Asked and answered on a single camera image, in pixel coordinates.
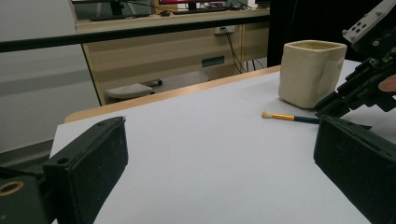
white tabletop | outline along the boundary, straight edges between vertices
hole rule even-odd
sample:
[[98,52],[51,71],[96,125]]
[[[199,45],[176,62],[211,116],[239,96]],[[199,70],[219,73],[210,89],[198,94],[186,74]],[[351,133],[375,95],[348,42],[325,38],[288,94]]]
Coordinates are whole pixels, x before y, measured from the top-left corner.
[[[357,63],[346,62],[343,77]],[[313,159],[314,117],[277,96],[278,73],[58,127],[52,154],[94,123],[126,117],[130,154],[95,223],[369,223]],[[345,119],[396,142],[396,111]]]

monitor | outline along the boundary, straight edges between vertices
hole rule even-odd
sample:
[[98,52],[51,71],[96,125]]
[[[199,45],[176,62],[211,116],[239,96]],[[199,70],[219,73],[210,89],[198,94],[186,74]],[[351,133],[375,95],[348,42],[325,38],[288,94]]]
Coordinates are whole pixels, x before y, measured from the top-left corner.
[[271,0],[255,0],[255,4],[259,5],[259,7],[270,7]]
[[122,15],[122,4],[117,0],[72,0],[72,4],[110,3],[113,16]]
[[208,3],[208,2],[225,2],[227,0],[159,0],[160,5],[166,4],[188,4],[189,10],[196,10],[197,3]]

wall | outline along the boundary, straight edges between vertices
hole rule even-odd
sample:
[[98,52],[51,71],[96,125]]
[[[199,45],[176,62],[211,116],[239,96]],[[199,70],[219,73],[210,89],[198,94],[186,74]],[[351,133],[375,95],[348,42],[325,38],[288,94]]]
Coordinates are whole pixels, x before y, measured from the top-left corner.
[[[0,2],[0,41],[75,33],[69,0]],[[80,45],[0,53],[0,153],[50,140],[68,114],[95,106]]]

ceramic cup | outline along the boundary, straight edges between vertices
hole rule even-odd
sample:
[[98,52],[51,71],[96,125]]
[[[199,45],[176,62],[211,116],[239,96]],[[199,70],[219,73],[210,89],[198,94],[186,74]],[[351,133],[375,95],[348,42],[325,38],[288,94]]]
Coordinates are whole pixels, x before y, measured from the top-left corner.
[[279,97],[300,108],[313,108],[335,90],[347,45],[318,40],[285,44]]

makeup brush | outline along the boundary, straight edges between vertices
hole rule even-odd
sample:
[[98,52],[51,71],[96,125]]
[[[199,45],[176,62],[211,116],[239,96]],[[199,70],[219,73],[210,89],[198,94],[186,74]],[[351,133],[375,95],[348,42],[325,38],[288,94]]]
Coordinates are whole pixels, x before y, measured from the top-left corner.
[[262,111],[262,117],[264,119],[286,119],[286,120],[293,120],[293,121],[304,122],[304,123],[319,124],[319,119],[300,117],[300,116],[294,116],[294,115],[285,115],[285,114],[272,114],[265,110]]

